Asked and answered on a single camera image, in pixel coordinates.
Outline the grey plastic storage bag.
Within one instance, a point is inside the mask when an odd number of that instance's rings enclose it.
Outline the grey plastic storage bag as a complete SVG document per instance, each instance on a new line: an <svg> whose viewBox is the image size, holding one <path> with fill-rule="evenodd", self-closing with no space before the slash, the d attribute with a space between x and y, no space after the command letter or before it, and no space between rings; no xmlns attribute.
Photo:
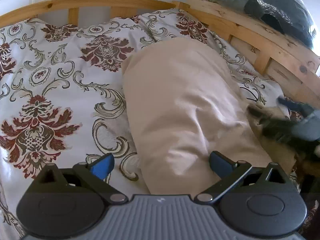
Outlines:
<svg viewBox="0 0 320 240"><path fill-rule="evenodd" d="M312 49L316 25L302 0L208 0L260 20Z"/></svg>

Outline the beige hooded garment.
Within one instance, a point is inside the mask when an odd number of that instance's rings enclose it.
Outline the beige hooded garment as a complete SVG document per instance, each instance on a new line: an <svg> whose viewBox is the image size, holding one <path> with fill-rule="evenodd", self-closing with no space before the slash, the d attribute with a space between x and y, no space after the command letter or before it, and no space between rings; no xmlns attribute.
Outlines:
<svg viewBox="0 0 320 240"><path fill-rule="evenodd" d="M290 173L295 154L263 138L228 66L212 48L173 38L122 64L123 90L140 169L151 194L190 194L219 181L209 155L219 151L255 167L279 163Z"/></svg>

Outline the floral white bed cover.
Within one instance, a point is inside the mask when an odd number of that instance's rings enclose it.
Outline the floral white bed cover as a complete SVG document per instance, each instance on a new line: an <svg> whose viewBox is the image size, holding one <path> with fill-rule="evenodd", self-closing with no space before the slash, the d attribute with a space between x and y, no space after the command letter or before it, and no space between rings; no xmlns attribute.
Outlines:
<svg viewBox="0 0 320 240"><path fill-rule="evenodd" d="M273 78L262 76L229 42L181 9L116 17L79 28L30 18L1 29L1 239L319 239L319 149L296 152L286 173L307 215L288 236L253 237L224 222L218 210L190 194L151 194L140 169L123 90L123 62L162 41L186 38L215 50L228 66L248 106L298 122ZM319 106L312 106L319 111ZM71 168L106 154L114 168L104 181L129 201L77 237L28 236L16 209L47 164Z"/></svg>

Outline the wooden bed frame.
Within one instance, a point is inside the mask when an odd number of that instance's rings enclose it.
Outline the wooden bed frame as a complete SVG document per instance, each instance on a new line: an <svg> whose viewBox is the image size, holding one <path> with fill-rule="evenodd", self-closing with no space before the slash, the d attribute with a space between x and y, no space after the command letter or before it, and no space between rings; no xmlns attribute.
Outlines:
<svg viewBox="0 0 320 240"><path fill-rule="evenodd" d="M187 0L47 0L18 8L1 16L1 26L43 13L67 9L68 22L77 24L81 7L109 7L111 17L130 17L139 9L185 10L247 57L262 76L279 83L285 95L319 106L319 56L293 38L268 25L217 3Z"/></svg>

